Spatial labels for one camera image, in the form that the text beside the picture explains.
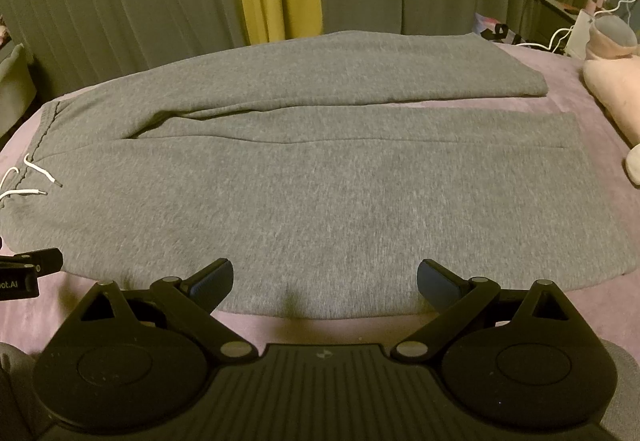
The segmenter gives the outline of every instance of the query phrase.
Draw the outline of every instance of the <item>nightstand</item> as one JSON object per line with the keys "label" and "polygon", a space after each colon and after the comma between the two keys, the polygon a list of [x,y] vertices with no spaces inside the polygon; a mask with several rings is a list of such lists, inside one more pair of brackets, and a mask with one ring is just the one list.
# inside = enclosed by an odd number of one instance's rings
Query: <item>nightstand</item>
{"label": "nightstand", "polygon": [[556,30],[570,28],[578,19],[579,10],[564,2],[555,0],[536,0],[535,2],[533,30],[527,39],[530,42],[548,46]]}

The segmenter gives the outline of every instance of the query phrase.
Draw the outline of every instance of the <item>white cable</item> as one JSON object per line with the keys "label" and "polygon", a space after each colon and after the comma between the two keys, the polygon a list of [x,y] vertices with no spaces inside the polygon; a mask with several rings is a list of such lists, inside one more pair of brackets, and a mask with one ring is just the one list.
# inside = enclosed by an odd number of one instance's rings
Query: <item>white cable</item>
{"label": "white cable", "polygon": [[620,0],[620,2],[618,3],[618,5],[615,8],[612,8],[611,10],[600,10],[599,12],[595,12],[593,14],[593,17],[595,17],[596,15],[600,15],[600,14],[612,14],[613,12],[615,12],[616,10],[618,10],[620,8],[620,6],[622,5],[623,2],[626,2],[626,4],[633,4],[636,1],[637,0],[630,0],[630,1]]}
{"label": "white cable", "polygon": [[575,28],[575,24],[569,28],[569,31],[566,32],[565,36],[560,37],[560,40],[558,40],[558,43],[556,44],[556,47],[554,47],[554,50],[551,53],[555,53],[556,50],[558,50],[558,48],[560,47],[560,43],[566,39],[569,35],[571,35],[571,32],[574,30]]}
{"label": "white cable", "polygon": [[556,35],[558,33],[560,33],[561,31],[568,31],[569,33],[571,33],[572,29],[573,29],[573,26],[570,27],[570,28],[560,28],[559,30],[556,30],[556,32],[551,36],[551,41],[549,41],[549,45],[548,46],[543,46],[542,44],[537,44],[536,42],[521,42],[519,44],[516,44],[516,46],[534,46],[534,47],[541,47],[542,49],[544,49],[546,51],[551,51],[551,46],[553,46],[553,44],[554,44],[554,39],[556,38]]}
{"label": "white cable", "polygon": [[27,154],[24,157],[24,164],[26,166],[30,166],[31,168],[33,168],[34,170],[37,170],[38,172],[40,172],[41,174],[44,174],[45,176],[47,176],[47,179],[49,179],[50,182],[62,187],[62,183],[60,183],[59,181],[56,181],[56,178],[54,178],[49,172],[47,172],[46,170],[44,170],[41,166],[38,166],[36,164],[31,163],[30,161],[27,160],[27,158],[29,157],[29,154]]}
{"label": "white cable", "polygon": [[631,22],[631,9],[629,8],[629,0],[626,0],[626,23]]}
{"label": "white cable", "polygon": [[4,176],[2,176],[2,181],[0,181],[0,190],[2,190],[2,185],[4,185],[4,182],[6,181],[7,176],[9,176],[9,173],[11,171],[14,171],[16,174],[18,174],[18,172],[20,172],[15,166],[9,167],[9,170],[7,170],[4,173]]}
{"label": "white cable", "polygon": [[10,196],[12,194],[18,194],[18,195],[40,194],[43,196],[47,195],[47,193],[43,192],[42,190],[36,190],[34,188],[21,188],[20,190],[7,190],[6,192],[2,192],[0,194],[0,201],[2,200],[2,198]]}

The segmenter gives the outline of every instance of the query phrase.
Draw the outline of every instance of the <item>black circular disc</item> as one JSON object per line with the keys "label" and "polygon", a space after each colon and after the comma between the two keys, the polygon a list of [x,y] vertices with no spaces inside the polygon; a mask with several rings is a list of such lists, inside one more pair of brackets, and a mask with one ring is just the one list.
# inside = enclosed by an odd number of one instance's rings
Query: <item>black circular disc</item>
{"label": "black circular disc", "polygon": [[615,389],[612,361],[601,345],[558,341],[548,330],[505,325],[462,337],[442,358],[445,385],[491,423],[551,430],[589,421]]}
{"label": "black circular disc", "polygon": [[53,417],[95,433],[132,431],[194,400],[208,371],[196,344],[142,325],[125,335],[105,322],[79,327],[41,354],[34,387]]}

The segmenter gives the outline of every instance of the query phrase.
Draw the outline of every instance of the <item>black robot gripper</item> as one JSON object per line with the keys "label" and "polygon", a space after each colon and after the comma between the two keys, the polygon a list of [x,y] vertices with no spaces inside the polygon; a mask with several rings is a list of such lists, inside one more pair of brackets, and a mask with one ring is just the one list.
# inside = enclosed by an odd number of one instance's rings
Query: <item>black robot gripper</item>
{"label": "black robot gripper", "polygon": [[599,425],[615,365],[552,281],[501,289],[422,261],[418,290],[439,315],[388,356],[377,344],[258,356],[210,315],[232,285],[226,259],[145,291],[96,283],[36,363],[56,422],[40,439],[615,439]]}
{"label": "black robot gripper", "polygon": [[56,247],[26,251],[13,257],[0,255],[0,301],[39,296],[38,279],[60,269],[62,254]]}

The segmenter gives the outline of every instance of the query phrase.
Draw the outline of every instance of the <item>pink plush toy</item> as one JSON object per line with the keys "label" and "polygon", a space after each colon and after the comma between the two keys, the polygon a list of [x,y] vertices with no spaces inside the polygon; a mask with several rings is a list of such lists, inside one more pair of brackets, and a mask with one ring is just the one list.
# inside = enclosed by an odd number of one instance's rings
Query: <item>pink plush toy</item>
{"label": "pink plush toy", "polygon": [[590,28],[582,72],[591,93],[607,109],[630,146],[626,173],[640,185],[640,47],[619,17],[596,19]]}

